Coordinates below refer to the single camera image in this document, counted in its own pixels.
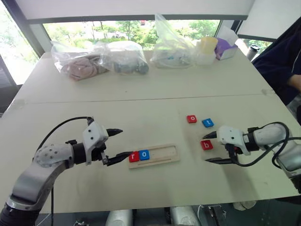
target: yellow container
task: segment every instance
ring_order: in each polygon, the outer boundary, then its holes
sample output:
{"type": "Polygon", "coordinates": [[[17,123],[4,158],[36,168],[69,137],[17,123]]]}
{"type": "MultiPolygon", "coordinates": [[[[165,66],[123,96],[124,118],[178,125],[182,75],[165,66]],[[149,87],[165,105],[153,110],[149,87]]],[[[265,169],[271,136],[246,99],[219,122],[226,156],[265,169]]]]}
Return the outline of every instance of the yellow container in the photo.
{"type": "Polygon", "coordinates": [[[218,40],[213,37],[203,37],[201,38],[201,43],[199,45],[199,49],[201,53],[204,54],[212,54],[217,45],[218,40]]]}

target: plastic bag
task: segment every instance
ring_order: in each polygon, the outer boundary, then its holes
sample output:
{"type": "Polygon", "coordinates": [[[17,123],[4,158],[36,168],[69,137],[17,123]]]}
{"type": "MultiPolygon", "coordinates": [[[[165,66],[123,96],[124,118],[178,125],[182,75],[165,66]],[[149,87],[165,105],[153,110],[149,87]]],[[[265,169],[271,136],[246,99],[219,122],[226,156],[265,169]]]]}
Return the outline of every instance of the plastic bag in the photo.
{"type": "Polygon", "coordinates": [[[99,65],[100,52],[97,49],[69,47],[57,41],[52,44],[51,55],[61,74],[78,81],[107,71],[99,65]]]}
{"type": "Polygon", "coordinates": [[[168,21],[155,14],[157,35],[151,62],[160,68],[185,68],[193,64],[194,45],[173,30],[168,21]]]}
{"type": "Polygon", "coordinates": [[[141,45],[133,41],[114,41],[97,43],[99,64],[104,68],[122,74],[138,72],[146,74],[149,70],[141,45]]]}

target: black cable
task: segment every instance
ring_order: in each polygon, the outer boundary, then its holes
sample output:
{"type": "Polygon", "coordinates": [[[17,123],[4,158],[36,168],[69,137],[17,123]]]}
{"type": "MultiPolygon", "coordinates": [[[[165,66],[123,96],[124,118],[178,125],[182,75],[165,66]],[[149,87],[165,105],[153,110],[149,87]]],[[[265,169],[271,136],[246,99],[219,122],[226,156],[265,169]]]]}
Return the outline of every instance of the black cable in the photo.
{"type": "Polygon", "coordinates": [[[278,122],[279,124],[281,124],[284,128],[285,128],[285,139],[284,142],[281,146],[281,148],[273,155],[272,157],[272,163],[274,166],[276,166],[277,168],[281,169],[280,166],[278,166],[275,162],[276,158],[279,156],[279,154],[283,151],[283,149],[285,148],[285,146],[287,145],[288,142],[288,138],[290,136],[290,130],[288,129],[287,125],[285,125],[282,122],[278,122]]]}
{"type": "Polygon", "coordinates": [[[63,121],[62,123],[58,124],[56,127],[54,127],[47,135],[46,137],[42,140],[42,142],[40,143],[37,151],[43,146],[43,144],[46,142],[46,140],[50,137],[50,135],[57,130],[59,127],[61,127],[62,125],[64,125],[65,123],[69,122],[69,121],[73,121],[73,120],[77,120],[77,119],[87,119],[90,120],[92,119],[92,117],[87,117],[87,116],[81,116],[81,117],[75,117],[75,118],[71,118],[71,119],[67,119],[65,121],[63,121]]]}
{"type": "MultiPolygon", "coordinates": [[[[301,137],[290,137],[287,139],[287,141],[289,140],[301,140],[301,137]]],[[[238,166],[242,166],[242,167],[248,167],[248,166],[252,166],[254,165],[255,163],[257,163],[259,160],[261,160],[264,156],[266,156],[270,151],[272,151],[276,146],[278,146],[279,144],[285,142],[285,139],[283,140],[280,140],[279,142],[273,144],[271,147],[268,148],[268,150],[266,150],[261,156],[259,156],[257,159],[255,159],[253,162],[250,162],[248,164],[241,164],[239,163],[236,159],[232,159],[231,160],[233,161],[234,164],[238,165],[238,166]]]]}
{"type": "MultiPolygon", "coordinates": [[[[268,125],[271,125],[271,124],[280,124],[282,125],[284,128],[285,128],[285,138],[284,140],[282,140],[282,142],[277,142],[277,144],[282,144],[281,148],[274,154],[274,156],[272,157],[272,163],[274,166],[276,166],[277,168],[280,168],[280,166],[278,166],[276,163],[275,163],[275,159],[279,156],[279,154],[283,151],[283,149],[285,148],[288,140],[289,140],[289,135],[290,135],[290,130],[289,128],[287,127],[287,125],[285,125],[283,122],[280,122],[280,121],[275,121],[275,122],[271,122],[269,124],[266,124],[264,126],[262,126],[261,128],[259,129],[262,129],[268,125]]],[[[260,155],[257,159],[255,159],[253,162],[250,162],[248,164],[241,164],[240,162],[238,162],[238,160],[236,160],[235,158],[231,158],[233,163],[237,164],[238,166],[242,166],[242,167],[248,167],[248,166],[253,166],[254,164],[256,164],[257,162],[259,162],[264,156],[266,156],[271,150],[273,150],[273,148],[268,148],[262,155],[260,155]]]]}
{"type": "Polygon", "coordinates": [[[54,195],[54,185],[51,189],[51,211],[50,211],[50,216],[51,216],[51,226],[53,226],[53,215],[54,215],[54,203],[55,203],[55,195],[54,195]]]}
{"type": "MultiPolygon", "coordinates": [[[[81,117],[75,117],[75,118],[70,118],[70,119],[67,119],[63,122],[61,122],[60,124],[58,124],[56,127],[54,127],[46,136],[45,138],[42,140],[42,142],[40,143],[37,151],[44,145],[44,143],[47,141],[47,139],[51,136],[51,134],[53,134],[54,131],[56,131],[59,127],[61,127],[62,125],[66,124],[67,122],[69,121],[73,121],[73,120],[78,120],[78,119],[87,119],[88,120],[88,123],[89,121],[93,121],[93,118],[92,117],[87,117],[87,116],[81,116],[81,117]]],[[[50,212],[50,215],[51,215],[51,226],[53,226],[53,213],[54,213],[54,185],[51,189],[51,212],[50,212]]]]}

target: metal base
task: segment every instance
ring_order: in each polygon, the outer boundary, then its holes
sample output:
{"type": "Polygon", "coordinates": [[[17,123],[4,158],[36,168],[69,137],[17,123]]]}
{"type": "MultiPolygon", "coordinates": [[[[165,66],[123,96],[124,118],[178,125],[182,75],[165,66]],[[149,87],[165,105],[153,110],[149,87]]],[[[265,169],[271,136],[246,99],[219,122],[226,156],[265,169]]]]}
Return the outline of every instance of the metal base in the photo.
{"type": "Polygon", "coordinates": [[[132,210],[114,210],[109,213],[105,226],[132,226],[132,210]]]}
{"type": "Polygon", "coordinates": [[[226,226],[226,211],[221,205],[200,205],[198,217],[202,226],[226,226]]]}
{"type": "Polygon", "coordinates": [[[170,214],[173,225],[201,226],[191,206],[171,207],[170,214]]]}

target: wooden board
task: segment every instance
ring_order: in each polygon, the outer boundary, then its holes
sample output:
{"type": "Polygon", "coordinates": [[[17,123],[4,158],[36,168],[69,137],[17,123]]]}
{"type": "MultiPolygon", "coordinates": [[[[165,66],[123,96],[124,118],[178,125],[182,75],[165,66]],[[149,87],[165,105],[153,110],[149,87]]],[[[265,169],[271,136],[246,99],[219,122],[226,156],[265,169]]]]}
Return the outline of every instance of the wooden board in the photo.
{"type": "Polygon", "coordinates": [[[149,150],[150,159],[144,161],[129,162],[128,163],[129,169],[159,165],[163,163],[169,163],[169,162],[180,160],[180,156],[177,152],[177,148],[175,144],[140,148],[136,151],[146,150],[146,149],[149,150]]]}

